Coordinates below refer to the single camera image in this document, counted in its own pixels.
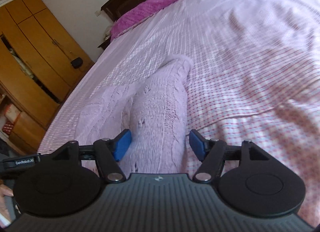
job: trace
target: white logo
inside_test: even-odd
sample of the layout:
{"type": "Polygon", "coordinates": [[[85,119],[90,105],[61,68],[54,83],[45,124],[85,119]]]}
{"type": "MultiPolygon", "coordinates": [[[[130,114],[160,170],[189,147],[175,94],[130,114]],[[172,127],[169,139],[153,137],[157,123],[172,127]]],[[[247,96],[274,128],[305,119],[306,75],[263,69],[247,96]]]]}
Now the white logo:
{"type": "Polygon", "coordinates": [[[158,176],[158,177],[155,178],[155,180],[156,180],[156,181],[162,181],[162,180],[163,180],[163,177],[158,176]]]}
{"type": "Polygon", "coordinates": [[[31,158],[29,160],[25,160],[25,161],[20,161],[20,162],[15,162],[16,165],[20,165],[20,164],[27,164],[27,163],[33,163],[34,162],[34,159],[31,158]]]}

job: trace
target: wooden wardrobe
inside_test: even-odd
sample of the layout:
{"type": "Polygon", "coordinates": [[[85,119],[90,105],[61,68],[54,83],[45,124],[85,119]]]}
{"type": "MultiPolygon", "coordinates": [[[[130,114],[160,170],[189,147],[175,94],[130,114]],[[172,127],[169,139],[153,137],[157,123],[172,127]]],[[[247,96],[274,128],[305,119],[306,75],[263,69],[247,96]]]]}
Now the wooden wardrobe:
{"type": "Polygon", "coordinates": [[[92,65],[42,0],[0,7],[0,116],[10,103],[21,111],[8,139],[24,153],[36,152],[60,106],[92,65]],[[83,60],[77,69],[71,65],[76,58],[83,60]]]}

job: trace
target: bed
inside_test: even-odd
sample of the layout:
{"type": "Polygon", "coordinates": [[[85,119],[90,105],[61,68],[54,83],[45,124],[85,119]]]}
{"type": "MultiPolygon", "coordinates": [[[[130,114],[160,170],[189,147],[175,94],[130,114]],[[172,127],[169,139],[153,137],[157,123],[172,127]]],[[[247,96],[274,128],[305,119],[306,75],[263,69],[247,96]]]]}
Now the bed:
{"type": "Polygon", "coordinates": [[[119,163],[126,175],[192,176],[200,162],[190,129],[230,145],[250,138],[304,180],[299,215],[320,223],[320,0],[110,0],[102,8],[116,21],[113,40],[39,152],[128,127],[133,145],[119,163]],[[164,94],[170,105],[161,104],[164,94]],[[155,142],[137,135],[150,132],[155,142]]]}

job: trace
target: black circular disc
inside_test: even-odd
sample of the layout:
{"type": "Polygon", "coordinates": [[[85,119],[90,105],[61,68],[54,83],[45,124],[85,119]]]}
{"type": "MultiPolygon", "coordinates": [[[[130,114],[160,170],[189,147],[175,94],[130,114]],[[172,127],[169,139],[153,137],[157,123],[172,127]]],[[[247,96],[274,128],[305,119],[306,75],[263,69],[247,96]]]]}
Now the black circular disc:
{"type": "Polygon", "coordinates": [[[19,208],[41,217],[58,217],[88,206],[101,181],[87,168],[68,161],[38,163],[16,180],[13,193],[19,208]]]}
{"type": "Polygon", "coordinates": [[[306,193],[302,179],[290,169],[258,161],[225,173],[218,191],[231,207],[263,218],[297,212],[306,193]]]}

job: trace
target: nightstand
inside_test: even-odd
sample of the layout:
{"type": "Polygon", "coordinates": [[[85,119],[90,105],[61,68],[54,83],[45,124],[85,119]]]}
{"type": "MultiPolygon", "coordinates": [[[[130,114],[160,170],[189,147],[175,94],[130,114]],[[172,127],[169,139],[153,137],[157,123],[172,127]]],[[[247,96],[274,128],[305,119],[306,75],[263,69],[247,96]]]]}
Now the nightstand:
{"type": "Polygon", "coordinates": [[[107,40],[105,40],[101,45],[99,45],[98,46],[98,48],[102,48],[103,50],[105,50],[107,47],[108,47],[108,45],[110,44],[110,40],[111,40],[111,38],[109,37],[107,40]]]}

